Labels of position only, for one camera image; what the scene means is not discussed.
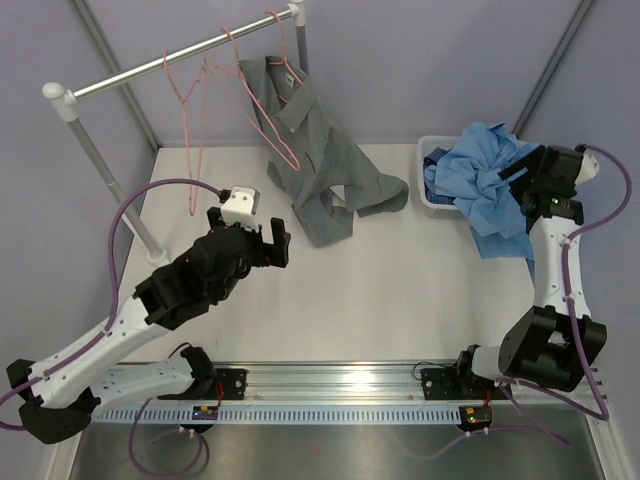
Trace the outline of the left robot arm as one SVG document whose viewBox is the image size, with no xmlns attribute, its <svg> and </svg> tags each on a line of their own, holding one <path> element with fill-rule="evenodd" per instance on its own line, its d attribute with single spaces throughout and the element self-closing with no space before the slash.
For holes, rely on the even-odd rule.
<svg viewBox="0 0 640 480">
<path fill-rule="evenodd" d="M 217 373 L 201 347 L 135 368 L 119 370 L 116 365 L 226 300 L 252 269 L 286 267 L 291 236 L 283 220 L 270 223 L 273 240 L 267 243 L 261 231 L 212 222 L 191 248 L 141 282 L 114 319 L 96 325 L 47 360 L 10 364 L 9 382 L 23 400 L 16 428 L 55 444 L 121 405 L 154 397 L 208 396 Z"/>
</svg>

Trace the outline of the pink hanger of checkered shirt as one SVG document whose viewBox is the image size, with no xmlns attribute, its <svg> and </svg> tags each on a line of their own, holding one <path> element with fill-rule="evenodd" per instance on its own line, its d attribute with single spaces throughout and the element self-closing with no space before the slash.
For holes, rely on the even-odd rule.
<svg viewBox="0 0 640 480">
<path fill-rule="evenodd" d="M 171 90 L 180 105 L 182 116 L 182 131 L 184 140 L 184 156 L 186 162 L 187 176 L 191 180 L 201 180 L 204 155 L 204 135 L 208 126 L 208 85 L 209 75 L 207 69 L 207 61 L 203 61 L 197 73 L 189 84 L 188 88 L 182 91 L 174 80 L 168 62 L 168 52 L 163 54 L 163 69 L 169 82 Z M 192 153 L 192 137 L 190 133 L 190 114 L 189 101 L 194 93 L 201 92 L 201 108 L 200 108 L 200 130 L 197 142 L 197 155 Z"/>
</svg>

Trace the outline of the pink hanger of blue shirt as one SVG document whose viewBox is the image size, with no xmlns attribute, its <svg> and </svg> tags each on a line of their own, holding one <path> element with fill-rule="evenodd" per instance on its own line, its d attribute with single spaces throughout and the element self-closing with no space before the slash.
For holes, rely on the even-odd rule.
<svg viewBox="0 0 640 480">
<path fill-rule="evenodd" d="M 212 65 L 209 65 L 208 63 L 206 63 L 206 68 L 209 74 L 213 77 L 215 82 L 221 87 L 221 89 L 226 94 L 226 96 L 236 104 L 236 106 L 240 110 L 240 113 L 244 116 L 246 120 L 249 121 L 253 129 L 262 137 L 262 139 L 271 148 L 271 150 L 277 156 L 279 156 L 292 171 L 299 172 L 301 170 L 301 161 L 295 154 L 294 150 L 289 146 L 289 144 L 282 139 L 273 120 L 271 119 L 270 115 L 266 111 L 265 107 L 262 105 L 257 95 L 254 93 L 253 89 L 250 87 L 249 82 L 246 76 L 244 75 L 244 72 L 240 65 L 238 41 L 236 40 L 235 36 L 231 33 L 231 31 L 228 28 L 223 27 L 221 29 L 221 32 L 233 45 L 234 55 L 236 60 L 235 70 L 234 71 L 229 70 L 228 68 L 218 63 L 213 63 Z M 225 73 L 228 76 L 234 79 L 237 79 L 240 82 L 240 84 L 244 88 L 245 93 L 249 97 L 252 107 L 257 109 L 258 111 L 258 114 L 255 117 L 252 117 L 248 113 L 248 110 L 243 106 L 243 104 L 239 100 L 239 97 L 231 92 L 227 84 L 219 76 L 220 72 Z M 259 120 L 264 120 L 266 122 L 271 132 L 275 135 L 275 139 L 272 139 L 265 133 L 264 127 L 260 126 L 258 123 Z"/>
</svg>

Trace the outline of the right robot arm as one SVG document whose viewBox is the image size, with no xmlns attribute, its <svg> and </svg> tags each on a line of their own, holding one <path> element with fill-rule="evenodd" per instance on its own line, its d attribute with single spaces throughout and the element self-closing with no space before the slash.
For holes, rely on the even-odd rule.
<svg viewBox="0 0 640 480">
<path fill-rule="evenodd" d="M 534 252 L 532 307 L 497 347 L 471 345 L 454 365 L 452 383 L 474 397 L 500 378 L 573 391 L 607 340 L 582 291 L 579 229 L 584 211 L 576 187 L 599 171 L 586 147 L 539 146 L 500 171 L 526 220 Z"/>
</svg>

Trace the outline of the blue checkered shirt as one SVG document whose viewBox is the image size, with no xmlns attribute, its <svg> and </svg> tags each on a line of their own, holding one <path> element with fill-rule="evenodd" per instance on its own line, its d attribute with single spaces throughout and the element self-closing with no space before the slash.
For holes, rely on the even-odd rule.
<svg viewBox="0 0 640 480">
<path fill-rule="evenodd" d="M 423 158 L 423 173 L 425 175 L 424 186 L 426 199 L 436 205 L 454 205 L 454 198 L 446 195 L 439 195 L 436 192 L 437 163 L 447 153 L 446 149 L 436 147 Z"/>
</svg>

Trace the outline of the light blue shirt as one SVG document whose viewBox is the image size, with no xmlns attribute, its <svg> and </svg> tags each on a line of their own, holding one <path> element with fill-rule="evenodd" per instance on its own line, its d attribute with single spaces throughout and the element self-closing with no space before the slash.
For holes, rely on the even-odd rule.
<svg viewBox="0 0 640 480">
<path fill-rule="evenodd" d="M 428 190 L 452 198 L 469 222 L 483 259 L 534 259 L 525 217 L 499 173 L 537 147 L 519 143 L 503 124 L 474 122 L 451 149 L 423 168 Z"/>
</svg>

